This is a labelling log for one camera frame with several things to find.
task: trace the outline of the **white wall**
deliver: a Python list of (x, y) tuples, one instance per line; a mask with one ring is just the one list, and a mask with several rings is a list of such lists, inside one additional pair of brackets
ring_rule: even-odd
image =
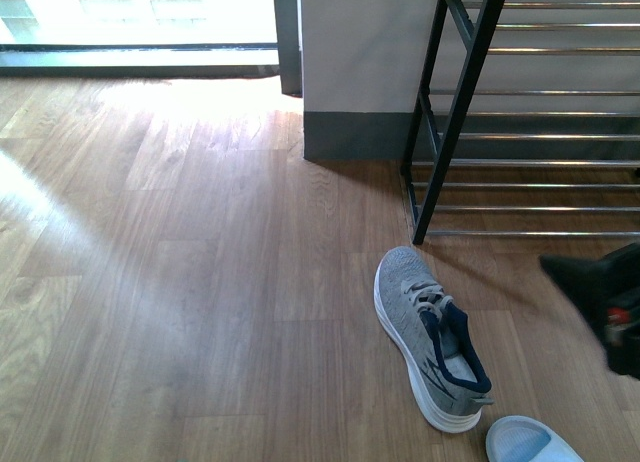
[(411, 112), (435, 0), (301, 0), (311, 112)]
[[(411, 112), (436, 0), (301, 0), (305, 110), (311, 112)], [(537, 22), (636, 22), (637, 10), (527, 10), (504, 14)], [(433, 87), (455, 87), (464, 52), (450, 17)], [(640, 32), (510, 32), (505, 46), (640, 46)], [(503, 89), (640, 89), (640, 57), (498, 57), (487, 59), (480, 87)], [(435, 98), (447, 109), (447, 98)], [(638, 98), (476, 97), (472, 109), (640, 109)]]

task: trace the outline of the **red tag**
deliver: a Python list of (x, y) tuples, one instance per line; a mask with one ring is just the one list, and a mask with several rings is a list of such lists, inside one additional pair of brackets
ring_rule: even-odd
[(621, 309), (620, 307), (607, 309), (607, 315), (609, 316), (609, 323), (611, 324), (622, 325), (631, 323), (631, 314), (629, 314), (629, 311)]

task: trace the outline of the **gray baseboard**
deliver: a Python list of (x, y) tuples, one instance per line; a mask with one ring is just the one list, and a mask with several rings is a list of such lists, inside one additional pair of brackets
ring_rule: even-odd
[[(306, 159), (400, 159), (411, 114), (305, 112)], [(438, 126), (444, 126), (438, 117)], [(469, 133), (640, 134), (637, 117), (473, 117)], [(640, 160), (640, 136), (625, 141), (461, 140), (454, 157), (487, 159)], [(415, 159), (430, 159), (421, 131)]]
[(411, 114), (305, 112), (305, 159), (399, 159)]

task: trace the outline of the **white shoe sole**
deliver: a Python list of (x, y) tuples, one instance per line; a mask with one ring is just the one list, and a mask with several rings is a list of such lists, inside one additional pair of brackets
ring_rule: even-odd
[(391, 324), (391, 321), (384, 310), (382, 300), (380, 299), (379, 277), (380, 266), (378, 266), (378, 270), (376, 271), (376, 279), (373, 288), (373, 300), (376, 307), (376, 314), (378, 315), (378, 319), (380, 319), (382, 327), (387, 334), (389, 334), (391, 340), (396, 343), (400, 352), (402, 352), (402, 355), (404, 356), (404, 360), (407, 363), (407, 368), (409, 370), (411, 390), (416, 398), (416, 402), (418, 402), (418, 407), (420, 407), (422, 415), (424, 415), (424, 418), (427, 419), (431, 425), (443, 432), (457, 434), (472, 429), (480, 420), (482, 409), (477, 414), (459, 416), (448, 414), (436, 405), (429, 394), (429, 389), (427, 389), (424, 379), (422, 378), (418, 364), (413, 358), (413, 355), (411, 355), (409, 348), (405, 345), (402, 338), (396, 331), (395, 327)]

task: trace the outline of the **chrome rod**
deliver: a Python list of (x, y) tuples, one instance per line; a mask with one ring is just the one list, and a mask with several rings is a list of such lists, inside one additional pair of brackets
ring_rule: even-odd
[(459, 140), (601, 140), (608, 142), (640, 141), (638, 134), (499, 134), (463, 133)]
[[(479, 9), (481, 1), (467, 1), (468, 9)], [(640, 2), (505, 2), (504, 9), (640, 9)]]
[(551, 212), (551, 213), (635, 213), (640, 207), (525, 207), (505, 205), (437, 205), (439, 212)]
[[(454, 89), (431, 89), (431, 95), (455, 95)], [(638, 97), (640, 90), (476, 90), (474, 95), (543, 95), (543, 96), (606, 96)]]
[(640, 47), (493, 47), (491, 55), (638, 55)]
[[(429, 182), (414, 182), (414, 187), (427, 188)], [(543, 190), (640, 190), (640, 184), (546, 184), (516, 182), (445, 182), (449, 189), (543, 189)]]
[[(435, 115), (446, 116), (447, 112)], [(528, 111), (528, 112), (468, 112), (473, 117), (640, 117), (639, 112), (569, 112), (569, 111)]]
[(608, 238), (627, 238), (640, 237), (640, 232), (536, 232), (536, 231), (519, 231), (519, 230), (428, 230), (429, 236), (489, 236), (489, 237), (608, 237)]
[[(433, 167), (431, 161), (415, 161), (415, 167)], [(619, 169), (640, 167), (640, 160), (519, 160), (519, 159), (453, 159), (453, 167), (571, 167), (575, 169)]]
[(496, 30), (525, 31), (525, 30), (640, 30), (640, 24), (498, 24)]

